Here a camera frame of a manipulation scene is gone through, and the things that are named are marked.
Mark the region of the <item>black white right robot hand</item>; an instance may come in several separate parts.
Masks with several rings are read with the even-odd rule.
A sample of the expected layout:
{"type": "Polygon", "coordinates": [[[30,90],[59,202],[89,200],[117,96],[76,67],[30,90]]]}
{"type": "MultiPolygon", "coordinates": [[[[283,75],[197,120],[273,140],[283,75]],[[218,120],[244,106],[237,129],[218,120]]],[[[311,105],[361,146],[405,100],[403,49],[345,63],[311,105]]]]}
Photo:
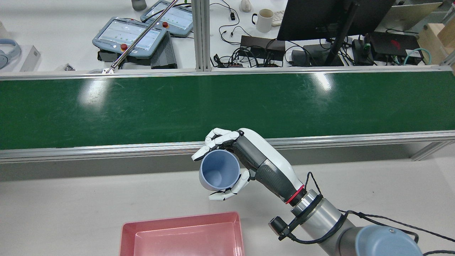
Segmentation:
{"type": "Polygon", "coordinates": [[[232,187],[212,193],[209,196],[211,201],[225,201],[237,195],[251,180],[260,182],[291,206],[296,206],[305,196],[305,186],[288,160],[255,131],[248,128],[235,131],[214,128],[206,136],[204,146],[191,158],[199,161],[218,149],[236,155],[246,171],[238,176],[232,187]]]}

